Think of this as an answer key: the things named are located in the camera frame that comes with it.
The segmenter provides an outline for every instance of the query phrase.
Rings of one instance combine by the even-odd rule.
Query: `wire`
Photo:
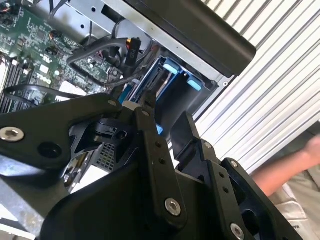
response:
[[[50,38],[50,40],[52,41],[52,43],[54,44],[54,46],[55,46],[60,52],[62,52],[62,53],[65,54],[65,55],[69,55],[69,56],[72,56],[72,55],[73,55],[72,52],[67,52],[67,51],[65,51],[62,47],[60,47],[60,46],[58,45],[58,43],[56,43],[54,34],[53,34],[52,32],[49,33],[49,38]]]
[[[127,20],[127,19],[121,19],[120,21],[118,21],[115,25],[114,25],[114,27],[113,27],[113,29],[112,29],[112,32],[111,32],[111,38],[112,39],[115,39],[116,38],[116,31],[117,31],[117,27],[119,26],[119,24],[120,23],[122,23],[123,21],[125,21],[125,20]]]
[[[61,1],[57,4],[57,6],[50,12],[50,14],[49,14],[49,20],[52,20],[52,19],[55,17],[55,15],[57,14],[58,10],[59,10],[63,5],[65,5],[65,3],[67,3],[67,2],[68,2],[68,0],[61,0]]]
[[[129,77],[124,78],[122,80],[119,80],[117,82],[105,83],[104,87],[105,88],[115,88],[115,87],[121,86],[123,84],[127,84],[127,83],[131,82],[134,79],[142,77],[145,73],[146,73],[146,68],[144,67],[141,70],[139,70],[136,73],[134,73],[132,76],[129,76]]]
[[[72,94],[72,93],[54,90],[54,89],[51,89],[51,88],[48,88],[45,86],[28,85],[28,84],[20,84],[20,85],[16,85],[16,86],[7,87],[3,90],[3,94],[5,97],[7,97],[10,100],[18,101],[23,104],[28,104],[32,107],[38,107],[35,103],[33,103],[32,101],[30,101],[28,99],[11,94],[11,93],[14,93],[17,91],[32,91],[32,90],[51,94],[54,96],[64,97],[64,98],[68,98],[68,99],[75,99],[75,98],[83,97],[83,96]]]
[[[86,48],[77,50],[71,57],[69,57],[66,60],[66,63],[68,64],[68,66],[71,69],[73,69],[78,74],[82,75],[85,78],[88,78],[89,80],[91,80],[92,82],[94,82],[95,84],[97,84],[101,87],[104,87],[103,82],[95,79],[88,72],[86,72],[85,70],[78,67],[75,64],[75,62],[78,62],[82,59],[88,58],[91,55],[94,55],[94,54],[98,53],[99,51],[102,51],[102,50],[105,50],[108,48],[120,47],[120,48],[127,49],[128,38],[118,38],[118,39],[108,39],[108,40],[106,40],[106,39],[107,38],[103,37],[103,38],[91,43]]]

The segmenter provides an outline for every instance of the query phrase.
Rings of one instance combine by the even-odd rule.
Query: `black metal bracket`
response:
[[[187,112],[171,129],[171,137],[174,157],[180,162],[177,169],[203,181],[210,191],[210,199],[206,201],[210,221],[212,226],[220,229],[214,234],[219,239],[237,239],[230,226],[235,224],[245,230],[245,223],[228,172],[220,166],[214,148],[199,137],[195,122]],[[248,240],[254,239],[247,231],[243,234]]]
[[[138,160],[148,226],[160,233],[181,230],[187,222],[187,211],[167,142],[158,135],[153,111],[138,107],[134,114],[144,146]],[[177,216],[166,210],[168,199],[178,202],[181,210]]]

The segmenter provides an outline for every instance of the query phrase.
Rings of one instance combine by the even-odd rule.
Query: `gray metal panel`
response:
[[[218,157],[252,172],[320,119],[320,0],[217,2],[208,6],[258,51],[197,127]]]

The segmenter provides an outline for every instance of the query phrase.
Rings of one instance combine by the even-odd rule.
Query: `mounting hole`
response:
[[[161,163],[161,164],[166,164],[166,160],[164,160],[162,157],[161,158],[159,158],[159,163]]]
[[[125,139],[128,136],[128,133],[126,131],[119,131],[115,137],[116,139],[122,140]]]
[[[228,190],[228,188],[226,188],[226,187],[223,187],[222,188],[223,189],[223,191],[226,193],[226,194],[228,194],[229,193],[229,190]]]
[[[54,142],[43,142],[38,146],[38,152],[45,158],[56,159],[61,156],[62,149]]]

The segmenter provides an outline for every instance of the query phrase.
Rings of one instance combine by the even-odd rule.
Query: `blue plastic tab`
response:
[[[163,67],[174,75],[178,74],[180,67],[170,59],[165,60]]]
[[[159,135],[164,131],[164,129],[158,124],[156,125],[156,129],[158,130]]]
[[[189,79],[186,81],[191,87],[193,87],[198,92],[202,89],[202,82],[198,79],[196,79],[194,76],[189,77]]]

